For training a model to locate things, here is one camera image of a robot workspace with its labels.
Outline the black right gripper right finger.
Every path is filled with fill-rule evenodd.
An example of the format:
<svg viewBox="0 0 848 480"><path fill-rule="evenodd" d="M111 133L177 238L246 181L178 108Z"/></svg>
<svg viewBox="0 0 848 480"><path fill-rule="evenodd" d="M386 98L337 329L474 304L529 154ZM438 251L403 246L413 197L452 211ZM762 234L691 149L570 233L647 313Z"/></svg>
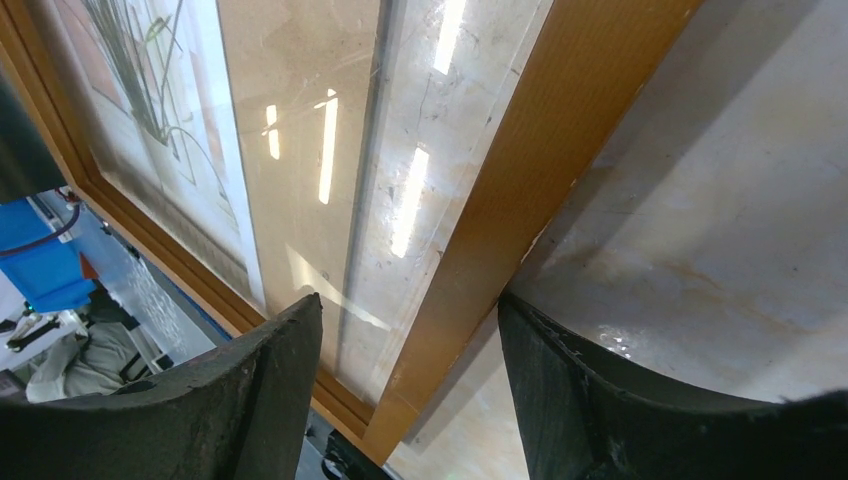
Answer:
<svg viewBox="0 0 848 480"><path fill-rule="evenodd" d="M505 294L498 326L534 479L843 479L847 394L762 402L643 367Z"/></svg>

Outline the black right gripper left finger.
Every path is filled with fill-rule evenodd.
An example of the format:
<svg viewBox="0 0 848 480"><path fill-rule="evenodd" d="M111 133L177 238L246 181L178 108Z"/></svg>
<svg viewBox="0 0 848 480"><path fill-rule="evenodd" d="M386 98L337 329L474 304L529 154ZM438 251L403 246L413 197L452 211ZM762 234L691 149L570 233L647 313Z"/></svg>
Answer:
<svg viewBox="0 0 848 480"><path fill-rule="evenodd" d="M5 479L291 479L322 342L310 294L110 395L1 407Z"/></svg>

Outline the plant window photo print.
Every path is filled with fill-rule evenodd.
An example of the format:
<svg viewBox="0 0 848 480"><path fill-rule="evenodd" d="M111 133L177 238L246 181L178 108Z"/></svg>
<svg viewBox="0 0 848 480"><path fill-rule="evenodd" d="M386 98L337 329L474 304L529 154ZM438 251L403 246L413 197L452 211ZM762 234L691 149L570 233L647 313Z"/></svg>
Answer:
<svg viewBox="0 0 848 480"><path fill-rule="evenodd" d="M29 1L97 166L271 313L343 290L381 1Z"/></svg>

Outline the wooden picture frame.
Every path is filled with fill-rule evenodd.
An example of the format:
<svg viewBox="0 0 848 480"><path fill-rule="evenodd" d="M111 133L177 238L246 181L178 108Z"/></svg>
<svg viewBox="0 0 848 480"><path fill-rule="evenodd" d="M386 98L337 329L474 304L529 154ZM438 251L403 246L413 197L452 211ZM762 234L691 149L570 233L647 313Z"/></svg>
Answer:
<svg viewBox="0 0 848 480"><path fill-rule="evenodd" d="M557 1L400 351L371 407L320 371L311 402L376 462L429 407L525 254L698 10L696 1ZM256 308L110 185L70 116L42 35L21 1L1 5L1 57L70 184L224 327Z"/></svg>

